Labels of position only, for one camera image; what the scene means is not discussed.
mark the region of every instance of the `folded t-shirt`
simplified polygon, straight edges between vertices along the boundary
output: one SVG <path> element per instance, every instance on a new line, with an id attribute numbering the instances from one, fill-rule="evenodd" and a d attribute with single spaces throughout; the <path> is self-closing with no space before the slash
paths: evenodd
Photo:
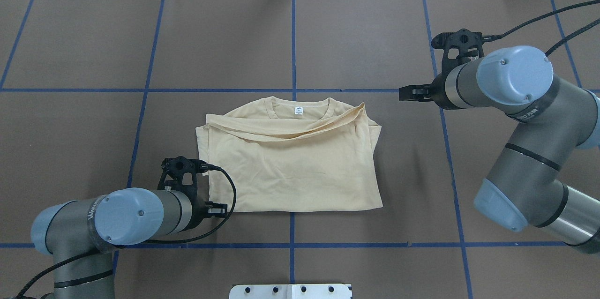
<path id="1" fill-rule="evenodd" d="M 221 166 L 238 191 L 235 211 L 367 210 L 382 207 L 373 150 L 381 126 L 357 107 L 328 98 L 261 98 L 196 128 L 200 159 Z M 210 200 L 231 205 L 218 171 Z"/>

